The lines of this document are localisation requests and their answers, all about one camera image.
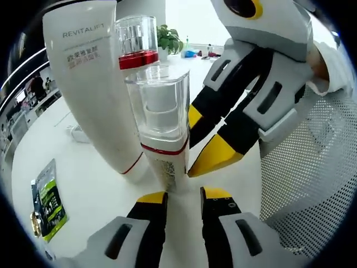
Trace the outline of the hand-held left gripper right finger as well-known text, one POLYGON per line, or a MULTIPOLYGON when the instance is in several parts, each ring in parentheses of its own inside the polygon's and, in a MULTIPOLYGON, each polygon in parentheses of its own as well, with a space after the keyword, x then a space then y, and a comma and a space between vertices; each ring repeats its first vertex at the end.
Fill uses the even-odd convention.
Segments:
POLYGON ((251 213, 243 213, 222 188, 202 186, 200 194, 209 267, 279 267, 275 231, 251 213))

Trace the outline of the person's right hand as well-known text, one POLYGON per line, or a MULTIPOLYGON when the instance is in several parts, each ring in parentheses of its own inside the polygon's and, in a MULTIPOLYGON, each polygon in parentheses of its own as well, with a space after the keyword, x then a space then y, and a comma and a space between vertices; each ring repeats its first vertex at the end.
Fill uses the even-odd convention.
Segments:
POLYGON ((314 75, 322 80, 329 81, 327 65, 316 45, 313 45, 306 56, 306 62, 314 72, 314 75))

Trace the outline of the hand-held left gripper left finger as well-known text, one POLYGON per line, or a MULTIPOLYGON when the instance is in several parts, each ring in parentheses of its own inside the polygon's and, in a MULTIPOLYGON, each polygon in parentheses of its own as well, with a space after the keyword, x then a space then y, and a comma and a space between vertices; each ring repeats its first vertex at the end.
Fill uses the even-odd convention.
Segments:
POLYGON ((167 201, 167 192, 140 197, 127 216, 96 231, 76 256, 57 259, 57 267, 159 267, 167 201))

